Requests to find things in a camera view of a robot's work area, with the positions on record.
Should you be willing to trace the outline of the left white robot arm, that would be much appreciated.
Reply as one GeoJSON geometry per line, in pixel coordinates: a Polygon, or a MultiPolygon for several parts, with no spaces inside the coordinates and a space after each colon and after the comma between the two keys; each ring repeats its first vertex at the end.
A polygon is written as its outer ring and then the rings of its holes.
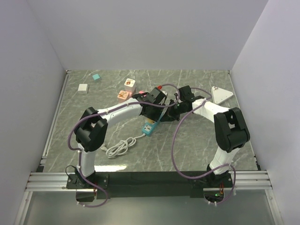
{"type": "Polygon", "coordinates": [[[110,108],[95,110],[93,107],[86,109],[82,121],[74,130],[78,147],[82,151],[78,162],[77,183],[82,188],[89,188],[94,182],[96,150],[104,143],[109,127],[132,117],[142,115],[150,120],[158,121],[165,105],[167,95],[154,88],[150,93],[134,94],[127,101],[110,108]]]}

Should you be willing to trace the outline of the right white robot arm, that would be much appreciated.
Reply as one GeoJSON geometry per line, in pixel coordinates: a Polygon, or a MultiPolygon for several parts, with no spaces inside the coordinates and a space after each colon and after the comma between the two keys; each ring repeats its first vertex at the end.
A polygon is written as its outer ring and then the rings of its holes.
{"type": "Polygon", "coordinates": [[[244,120],[241,109],[226,108],[209,101],[208,98],[195,96],[190,86],[179,88],[176,100],[171,100],[169,107],[161,118],[161,122],[178,121],[179,124],[190,114],[200,115],[214,123],[217,151],[213,160],[207,166],[203,175],[190,177],[184,175],[176,166],[173,148],[171,147],[171,160],[173,167],[179,175],[187,179],[206,178],[206,183],[211,187],[218,186],[227,176],[231,162],[236,153],[250,140],[250,133],[244,120]]]}

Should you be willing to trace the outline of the yellow plug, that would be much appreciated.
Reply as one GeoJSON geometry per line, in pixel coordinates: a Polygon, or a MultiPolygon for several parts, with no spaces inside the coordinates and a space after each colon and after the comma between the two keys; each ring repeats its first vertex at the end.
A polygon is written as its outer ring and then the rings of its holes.
{"type": "Polygon", "coordinates": [[[149,124],[154,124],[155,121],[151,120],[151,119],[146,119],[146,122],[149,123],[149,124]]]}

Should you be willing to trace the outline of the teal power strip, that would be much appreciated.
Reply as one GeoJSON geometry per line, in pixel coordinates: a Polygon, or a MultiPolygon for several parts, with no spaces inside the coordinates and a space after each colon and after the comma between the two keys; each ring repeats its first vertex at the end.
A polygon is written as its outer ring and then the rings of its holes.
{"type": "Polygon", "coordinates": [[[151,136],[158,126],[159,121],[155,122],[154,124],[149,124],[145,121],[144,126],[142,127],[142,133],[145,134],[146,136],[151,136]]]}

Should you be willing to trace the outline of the teal cube plug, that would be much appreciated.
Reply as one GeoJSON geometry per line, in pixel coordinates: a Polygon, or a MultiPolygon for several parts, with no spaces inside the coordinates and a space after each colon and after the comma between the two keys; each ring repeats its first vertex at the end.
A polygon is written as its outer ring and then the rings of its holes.
{"type": "Polygon", "coordinates": [[[93,80],[94,80],[95,82],[101,81],[101,76],[100,76],[99,74],[94,74],[94,75],[92,76],[92,78],[93,78],[93,80]]]}

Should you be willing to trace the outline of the white triangular socket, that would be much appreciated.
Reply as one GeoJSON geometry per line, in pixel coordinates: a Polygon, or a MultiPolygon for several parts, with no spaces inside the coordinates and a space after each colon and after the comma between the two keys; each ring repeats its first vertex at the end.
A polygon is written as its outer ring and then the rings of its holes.
{"type": "Polygon", "coordinates": [[[213,86],[211,87],[211,96],[213,103],[219,105],[233,96],[233,92],[213,86]]]}

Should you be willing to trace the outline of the white square plug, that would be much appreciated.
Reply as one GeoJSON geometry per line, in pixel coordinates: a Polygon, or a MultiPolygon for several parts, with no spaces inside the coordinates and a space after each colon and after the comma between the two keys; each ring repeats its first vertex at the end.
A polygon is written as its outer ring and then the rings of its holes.
{"type": "Polygon", "coordinates": [[[88,90],[89,90],[88,84],[82,84],[81,83],[81,84],[78,85],[78,89],[77,89],[78,93],[87,94],[88,90]]]}

